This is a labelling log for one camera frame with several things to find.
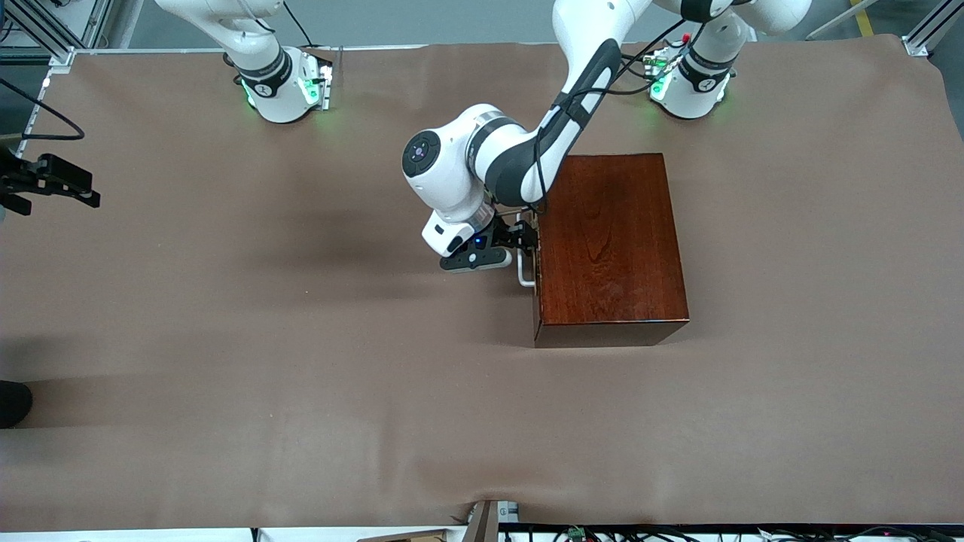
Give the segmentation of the light wood drawer white handle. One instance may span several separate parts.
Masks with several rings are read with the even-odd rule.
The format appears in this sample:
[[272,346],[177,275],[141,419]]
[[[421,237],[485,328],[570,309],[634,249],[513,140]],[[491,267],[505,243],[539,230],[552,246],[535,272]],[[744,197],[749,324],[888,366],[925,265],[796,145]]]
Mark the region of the light wood drawer white handle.
[[[517,212],[515,220],[530,223],[539,234],[538,219],[535,212]],[[539,334],[541,332],[541,291],[540,291],[540,270],[539,270],[539,245],[534,251],[521,251],[516,249],[517,281],[520,286],[526,288],[532,298],[532,336],[533,344],[538,348]]]

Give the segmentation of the dark red wooden cabinet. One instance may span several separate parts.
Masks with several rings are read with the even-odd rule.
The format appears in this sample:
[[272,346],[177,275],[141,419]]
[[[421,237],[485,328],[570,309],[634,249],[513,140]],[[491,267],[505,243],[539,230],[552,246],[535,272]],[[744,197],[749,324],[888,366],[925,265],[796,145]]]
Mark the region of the dark red wooden cabinet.
[[569,155],[537,224],[537,348],[655,346],[689,322],[662,154]]

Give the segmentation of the brown paper table cover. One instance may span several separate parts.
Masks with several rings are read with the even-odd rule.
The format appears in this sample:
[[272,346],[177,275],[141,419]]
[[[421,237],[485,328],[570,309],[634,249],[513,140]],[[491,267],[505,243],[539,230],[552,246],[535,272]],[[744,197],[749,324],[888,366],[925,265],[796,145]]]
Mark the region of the brown paper table cover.
[[219,53],[80,55],[28,145],[93,173],[0,227],[0,531],[964,522],[964,141],[898,38],[751,42],[699,121],[606,97],[575,151],[661,152],[690,322],[532,345],[513,269],[448,274],[401,174],[480,102],[534,126],[556,44],[348,50],[290,126]]

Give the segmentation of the black round object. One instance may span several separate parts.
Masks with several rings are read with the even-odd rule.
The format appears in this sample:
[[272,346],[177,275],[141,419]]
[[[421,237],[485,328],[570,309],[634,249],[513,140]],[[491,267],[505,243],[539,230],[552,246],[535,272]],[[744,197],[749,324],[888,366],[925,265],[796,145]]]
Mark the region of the black round object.
[[0,380],[0,429],[14,428],[33,407],[33,394],[25,383]]

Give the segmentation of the short aluminium profile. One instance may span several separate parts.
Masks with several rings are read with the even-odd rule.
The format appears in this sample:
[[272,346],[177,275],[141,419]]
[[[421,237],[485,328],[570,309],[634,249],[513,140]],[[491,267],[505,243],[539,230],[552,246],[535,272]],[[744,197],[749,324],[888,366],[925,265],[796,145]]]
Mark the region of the short aluminium profile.
[[911,57],[931,56],[962,14],[964,0],[940,0],[908,35],[901,38],[907,54]]

